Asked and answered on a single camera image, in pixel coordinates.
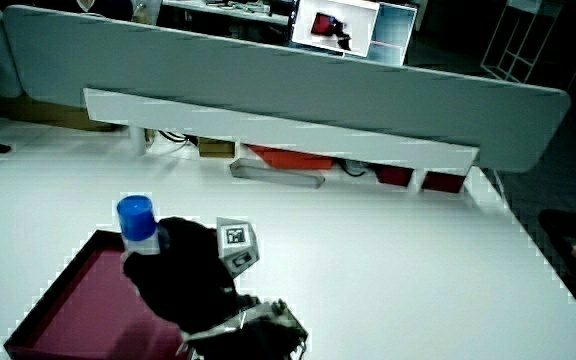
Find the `person's right hand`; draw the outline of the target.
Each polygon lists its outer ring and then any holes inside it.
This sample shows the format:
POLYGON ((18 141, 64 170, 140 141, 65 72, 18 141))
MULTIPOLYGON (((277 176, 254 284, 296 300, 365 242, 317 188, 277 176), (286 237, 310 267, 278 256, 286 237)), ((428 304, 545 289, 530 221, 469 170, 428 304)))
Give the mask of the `person's right hand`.
POLYGON ((167 237, 167 249, 156 255, 122 255, 124 275, 158 317, 193 334, 259 303, 237 292, 219 259, 214 229, 180 217, 160 220, 159 229, 167 237))

